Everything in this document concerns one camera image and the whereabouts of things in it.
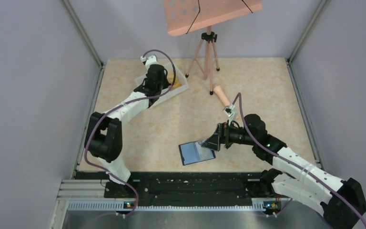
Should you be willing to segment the blue leather card holder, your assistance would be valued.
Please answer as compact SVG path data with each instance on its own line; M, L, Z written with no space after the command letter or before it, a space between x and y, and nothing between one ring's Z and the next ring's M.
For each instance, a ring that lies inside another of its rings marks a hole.
M180 152L180 157L181 157L183 166L203 162L203 161L200 161L198 158L196 146L197 146L197 144L201 144L204 140L205 139L179 145L179 152Z

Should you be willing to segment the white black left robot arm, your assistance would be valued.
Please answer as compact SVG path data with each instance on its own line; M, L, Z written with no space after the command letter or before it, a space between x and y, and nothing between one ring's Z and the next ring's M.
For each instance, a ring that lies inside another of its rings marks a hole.
M98 167L109 173L122 197L130 196L134 190L133 183L128 181L131 173L121 157L122 126L171 90L167 74L163 65L150 65L143 82L124 101L105 113L94 112L90 116L85 152L98 158L101 163Z

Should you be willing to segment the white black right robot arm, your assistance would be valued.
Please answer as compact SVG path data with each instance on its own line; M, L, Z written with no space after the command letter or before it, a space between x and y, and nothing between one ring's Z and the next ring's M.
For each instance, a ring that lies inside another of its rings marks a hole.
M306 161L269 134L258 115L248 114L243 122L243 126L236 121L219 123L201 146L214 151L232 144L252 146L259 159L273 166L261 177L260 190L265 196L278 194L296 200L318 213L333 229L352 229L363 221L366 200L358 181L336 177Z

